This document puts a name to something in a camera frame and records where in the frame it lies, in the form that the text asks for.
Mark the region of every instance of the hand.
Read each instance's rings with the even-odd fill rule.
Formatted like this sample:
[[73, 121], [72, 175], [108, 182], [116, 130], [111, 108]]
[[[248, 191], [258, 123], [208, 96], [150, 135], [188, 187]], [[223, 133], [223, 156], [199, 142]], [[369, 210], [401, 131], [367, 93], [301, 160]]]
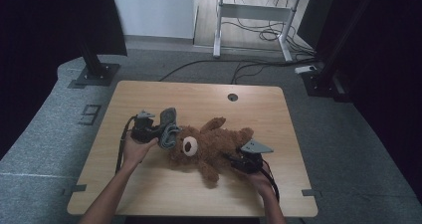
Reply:
[[[270, 173], [270, 167], [266, 162], [263, 162], [263, 169], [267, 173]], [[247, 177], [261, 196], [268, 194], [274, 195], [273, 186], [271, 185], [270, 180], [268, 180], [268, 178], [264, 176], [262, 172], [258, 171], [256, 173], [251, 173], [248, 174]]]
[[140, 143], [131, 138], [131, 131], [126, 134], [122, 168], [135, 169], [143, 161], [149, 149], [158, 144], [158, 138], [154, 138], [148, 143]]

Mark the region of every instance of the hole in table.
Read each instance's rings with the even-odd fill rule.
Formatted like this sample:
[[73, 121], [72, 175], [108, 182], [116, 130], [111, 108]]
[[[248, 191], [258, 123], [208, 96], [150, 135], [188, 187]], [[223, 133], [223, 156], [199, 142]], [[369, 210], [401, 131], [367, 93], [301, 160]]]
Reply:
[[229, 94], [227, 98], [229, 99], [230, 102], [235, 102], [238, 99], [238, 96], [236, 94]]

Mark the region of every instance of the wire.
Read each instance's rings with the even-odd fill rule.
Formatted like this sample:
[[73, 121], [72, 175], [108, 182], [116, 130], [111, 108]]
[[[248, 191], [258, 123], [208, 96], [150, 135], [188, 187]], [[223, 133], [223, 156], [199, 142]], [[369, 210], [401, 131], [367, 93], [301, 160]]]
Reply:
[[[161, 79], [159, 79], [159, 82], [164, 81], [166, 78], [168, 78], [169, 76], [171, 76], [172, 74], [176, 73], [177, 71], [180, 71], [186, 67], [195, 65], [195, 64], [200, 64], [200, 63], [238, 63], [235, 72], [233, 74], [233, 77], [231, 79], [230, 84], [237, 84], [237, 80], [242, 78], [242, 77], [247, 77], [247, 76], [256, 76], [258, 74], [260, 74], [264, 69], [266, 69], [267, 67], [287, 67], [287, 66], [294, 66], [294, 65], [299, 65], [299, 64], [306, 64], [306, 63], [314, 63], [314, 62], [318, 62], [317, 59], [315, 58], [310, 58], [310, 59], [303, 59], [303, 60], [297, 60], [294, 62], [268, 62], [265, 60], [229, 60], [229, 61], [222, 61], [222, 60], [202, 60], [202, 61], [195, 61], [195, 62], [191, 62], [191, 63], [187, 63], [184, 64], [176, 69], [174, 69], [173, 71], [169, 72], [167, 75], [165, 75], [164, 77], [162, 77]], [[246, 68], [249, 67], [256, 67], [256, 66], [264, 66], [264, 68], [262, 68], [259, 72], [256, 72], [254, 74], [244, 74], [240, 77], [237, 77], [238, 73]]]
[[[280, 0], [277, 0], [275, 3], [275, 6], [277, 7], [277, 5], [279, 4]], [[286, 0], [286, 4], [285, 7], [288, 7], [289, 5], [289, 0]], [[259, 38], [263, 41], [269, 41], [269, 42], [273, 42], [276, 41], [280, 38], [280, 36], [283, 33], [283, 30], [285, 28], [285, 23], [282, 22], [277, 22], [274, 24], [271, 24], [271, 21], [268, 21], [268, 26], [247, 26], [245, 24], [243, 24], [239, 18], [237, 18], [237, 21], [239, 24], [233, 23], [233, 22], [222, 22], [221, 25], [224, 24], [229, 24], [229, 25], [233, 25], [233, 26], [237, 26], [243, 30], [246, 31], [250, 31], [250, 32], [254, 32], [254, 33], [259, 33]], [[277, 30], [274, 29], [273, 26], [277, 26], [277, 25], [282, 25], [282, 29], [281, 30]], [[297, 34], [297, 30], [294, 26], [291, 26], [291, 28], [294, 30], [294, 34], [292, 37], [290, 37], [289, 35], [287, 36], [287, 42], [289, 43], [289, 45], [291, 46], [291, 49], [295, 52], [297, 52], [296, 54], [296, 60], [298, 59], [298, 56], [309, 56], [309, 57], [314, 57], [317, 52], [315, 52], [313, 49], [304, 47], [299, 45], [298, 43], [295, 42], [295, 36]]]
[[274, 176], [273, 176], [273, 172], [271, 171], [270, 164], [264, 159], [263, 159], [263, 161], [267, 164], [269, 172], [264, 170], [263, 167], [260, 168], [260, 171], [270, 181], [271, 185], [273, 186], [274, 192], [276, 194], [277, 201], [280, 202], [279, 187], [277, 186], [276, 180], [274, 180]]
[[120, 138], [120, 145], [118, 147], [118, 155], [117, 155], [117, 163], [115, 164], [115, 173], [117, 173], [120, 170], [121, 167], [121, 158], [123, 157], [123, 150], [124, 150], [124, 142], [126, 140], [126, 135], [129, 130], [130, 123], [136, 118], [135, 116], [132, 116], [126, 123], [123, 129], [123, 133], [121, 134]]

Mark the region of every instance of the floor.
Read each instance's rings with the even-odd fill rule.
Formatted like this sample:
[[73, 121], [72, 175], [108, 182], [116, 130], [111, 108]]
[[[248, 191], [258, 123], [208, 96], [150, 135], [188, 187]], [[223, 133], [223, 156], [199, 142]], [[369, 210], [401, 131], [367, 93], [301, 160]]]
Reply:
[[[282, 59], [278, 52], [227, 49], [213, 63], [210, 48], [177, 39], [127, 38], [127, 48], [127, 58], [100, 56], [102, 62], [121, 64], [110, 87], [69, 89], [84, 62], [61, 65], [52, 93], [0, 162], [0, 223], [78, 222], [67, 205], [118, 81], [158, 81], [181, 65], [211, 61], [164, 81], [230, 84], [239, 64], [231, 61]], [[238, 80], [285, 93], [318, 206], [317, 217], [288, 218], [289, 223], [422, 223], [421, 204], [353, 104], [308, 97], [295, 74], [298, 66], [268, 67], [259, 74], [260, 67], [246, 69], [244, 75], [257, 75]], [[101, 106], [93, 125], [78, 124], [86, 105]], [[123, 222], [117, 216], [112, 223]]]

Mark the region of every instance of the teddy bear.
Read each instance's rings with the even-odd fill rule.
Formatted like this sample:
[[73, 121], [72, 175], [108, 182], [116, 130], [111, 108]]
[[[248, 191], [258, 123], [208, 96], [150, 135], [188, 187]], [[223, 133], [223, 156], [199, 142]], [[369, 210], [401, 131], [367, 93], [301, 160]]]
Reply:
[[214, 117], [200, 129], [182, 125], [168, 154], [170, 165], [195, 164], [203, 178], [213, 183], [219, 179], [219, 168], [235, 170], [225, 156], [239, 157], [239, 149], [252, 139], [254, 131], [249, 127], [221, 128], [225, 121], [224, 117]]

